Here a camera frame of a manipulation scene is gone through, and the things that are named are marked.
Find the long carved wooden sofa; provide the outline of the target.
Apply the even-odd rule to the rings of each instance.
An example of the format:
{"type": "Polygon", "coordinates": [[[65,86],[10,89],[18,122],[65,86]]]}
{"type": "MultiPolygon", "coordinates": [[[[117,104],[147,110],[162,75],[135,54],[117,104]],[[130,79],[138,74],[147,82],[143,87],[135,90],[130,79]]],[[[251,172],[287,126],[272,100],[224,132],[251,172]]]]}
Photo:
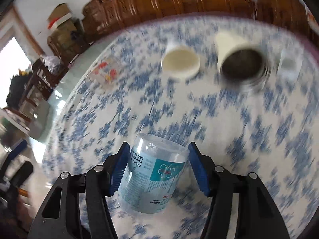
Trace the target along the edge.
{"type": "Polygon", "coordinates": [[[253,18],[251,0],[91,0],[82,23],[89,42],[141,22],[193,12],[253,18]]]}

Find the small wooden chair left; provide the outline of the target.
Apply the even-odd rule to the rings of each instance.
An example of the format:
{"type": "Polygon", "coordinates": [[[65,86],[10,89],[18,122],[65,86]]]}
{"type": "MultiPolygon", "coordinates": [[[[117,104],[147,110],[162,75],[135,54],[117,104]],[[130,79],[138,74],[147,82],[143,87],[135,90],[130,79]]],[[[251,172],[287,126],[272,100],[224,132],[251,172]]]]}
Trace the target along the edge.
{"type": "Polygon", "coordinates": [[[27,86],[24,89],[21,99],[18,103],[18,116],[26,122],[30,123],[31,118],[26,113],[22,112],[23,103],[30,103],[37,107],[37,104],[30,99],[31,90],[35,88],[40,92],[43,99],[48,100],[51,96],[53,89],[59,84],[61,79],[68,72],[68,66],[62,66],[58,69],[57,75],[52,74],[49,69],[44,65],[44,62],[39,58],[31,66],[32,74],[27,82],[27,86]]]}

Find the black clothes pile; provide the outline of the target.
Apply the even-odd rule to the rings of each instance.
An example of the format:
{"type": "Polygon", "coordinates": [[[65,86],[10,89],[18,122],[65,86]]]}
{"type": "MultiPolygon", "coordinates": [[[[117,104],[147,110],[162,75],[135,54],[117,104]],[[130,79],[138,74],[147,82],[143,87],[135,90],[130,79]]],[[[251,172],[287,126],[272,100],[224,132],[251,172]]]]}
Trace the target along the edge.
{"type": "Polygon", "coordinates": [[[25,75],[14,75],[12,77],[9,93],[6,99],[8,107],[15,110],[19,109],[20,100],[32,75],[33,73],[29,72],[25,75]]]}

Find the white plastic bag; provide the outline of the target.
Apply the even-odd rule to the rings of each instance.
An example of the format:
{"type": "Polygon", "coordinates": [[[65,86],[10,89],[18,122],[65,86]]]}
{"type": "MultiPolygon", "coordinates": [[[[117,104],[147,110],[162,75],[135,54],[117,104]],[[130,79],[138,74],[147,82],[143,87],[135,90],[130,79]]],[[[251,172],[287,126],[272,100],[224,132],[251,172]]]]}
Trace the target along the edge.
{"type": "Polygon", "coordinates": [[[61,60],[57,56],[40,56],[42,63],[46,66],[51,74],[57,75],[62,66],[61,60]]]}

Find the clear plastic teal-label cup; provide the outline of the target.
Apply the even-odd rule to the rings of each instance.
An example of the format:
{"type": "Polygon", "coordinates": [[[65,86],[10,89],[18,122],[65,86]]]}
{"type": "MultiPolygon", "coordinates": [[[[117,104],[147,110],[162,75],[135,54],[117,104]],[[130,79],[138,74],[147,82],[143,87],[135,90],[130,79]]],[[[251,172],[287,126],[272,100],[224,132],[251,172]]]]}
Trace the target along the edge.
{"type": "Polygon", "coordinates": [[[119,206],[133,216],[161,212],[175,191],[188,156],[183,145],[138,133],[119,186],[119,206]]]}

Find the clear glass with red print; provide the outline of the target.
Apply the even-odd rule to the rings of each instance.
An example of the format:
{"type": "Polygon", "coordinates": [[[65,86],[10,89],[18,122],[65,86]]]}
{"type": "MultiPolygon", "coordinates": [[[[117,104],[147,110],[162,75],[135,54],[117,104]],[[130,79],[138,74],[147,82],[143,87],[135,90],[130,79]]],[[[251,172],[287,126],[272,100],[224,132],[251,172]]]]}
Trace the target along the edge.
{"type": "Polygon", "coordinates": [[[111,90],[121,73],[121,63],[115,56],[104,58],[93,70],[87,74],[85,80],[89,82],[89,88],[98,95],[111,90]]]}

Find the stacked cardboard boxes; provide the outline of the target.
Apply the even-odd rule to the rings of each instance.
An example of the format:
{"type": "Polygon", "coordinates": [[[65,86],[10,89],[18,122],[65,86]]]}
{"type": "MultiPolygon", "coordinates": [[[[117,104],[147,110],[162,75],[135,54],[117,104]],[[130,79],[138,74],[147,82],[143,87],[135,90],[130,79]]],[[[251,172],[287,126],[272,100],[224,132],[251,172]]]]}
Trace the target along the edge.
{"type": "Polygon", "coordinates": [[[80,54],[83,35],[72,20],[72,12],[67,3],[57,5],[47,21],[51,32],[47,44],[53,54],[69,60],[80,54]]]}

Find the cream paper cup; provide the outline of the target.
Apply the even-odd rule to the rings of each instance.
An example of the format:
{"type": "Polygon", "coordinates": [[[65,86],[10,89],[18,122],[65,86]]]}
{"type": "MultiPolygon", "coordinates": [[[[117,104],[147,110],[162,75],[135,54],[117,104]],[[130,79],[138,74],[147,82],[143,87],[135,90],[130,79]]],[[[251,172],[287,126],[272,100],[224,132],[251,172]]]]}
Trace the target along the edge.
{"type": "Polygon", "coordinates": [[[189,46],[170,42],[161,59],[162,72],[177,80],[188,80],[200,71],[200,57],[189,46]]]}

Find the cream steel-lined tumbler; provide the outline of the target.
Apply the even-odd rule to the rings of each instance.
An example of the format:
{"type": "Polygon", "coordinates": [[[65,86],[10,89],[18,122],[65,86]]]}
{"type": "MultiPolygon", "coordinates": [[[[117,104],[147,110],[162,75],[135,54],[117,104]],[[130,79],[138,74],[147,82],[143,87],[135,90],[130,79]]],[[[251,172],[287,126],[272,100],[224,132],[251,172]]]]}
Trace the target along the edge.
{"type": "Polygon", "coordinates": [[[220,31],[215,35],[215,48],[223,87],[246,94],[264,88],[271,67],[258,45],[231,31],[220,31]]]}

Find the white square plastic cup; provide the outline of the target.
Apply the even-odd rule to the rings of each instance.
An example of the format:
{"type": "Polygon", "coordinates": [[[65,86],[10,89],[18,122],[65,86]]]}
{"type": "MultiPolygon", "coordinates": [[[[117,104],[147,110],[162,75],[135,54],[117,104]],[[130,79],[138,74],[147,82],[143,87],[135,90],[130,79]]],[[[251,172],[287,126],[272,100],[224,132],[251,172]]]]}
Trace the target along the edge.
{"type": "Polygon", "coordinates": [[[303,54],[283,50],[280,55],[277,75],[288,81],[297,81],[303,62],[303,54]]]}

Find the blue floral tablecloth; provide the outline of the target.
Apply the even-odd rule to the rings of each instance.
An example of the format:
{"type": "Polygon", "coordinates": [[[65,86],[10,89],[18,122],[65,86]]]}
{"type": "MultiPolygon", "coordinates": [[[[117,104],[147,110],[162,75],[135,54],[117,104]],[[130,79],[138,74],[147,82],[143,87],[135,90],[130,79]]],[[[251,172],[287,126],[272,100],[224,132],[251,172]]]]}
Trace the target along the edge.
{"type": "Polygon", "coordinates": [[[194,16],[137,26],[120,33],[83,74],[49,134],[42,167],[50,181],[63,171],[85,173],[140,132],[187,146],[227,170],[256,172],[277,204],[291,238],[318,208],[318,49],[292,33],[232,17],[194,16]],[[243,94],[222,86],[215,35],[231,31],[258,45],[271,65],[264,89],[243,94]],[[162,72],[168,43],[191,47],[200,71],[188,80],[162,72]],[[277,75],[283,50],[303,54],[297,81],[277,75]],[[104,58],[121,73],[98,95],[85,80],[104,58]]]}

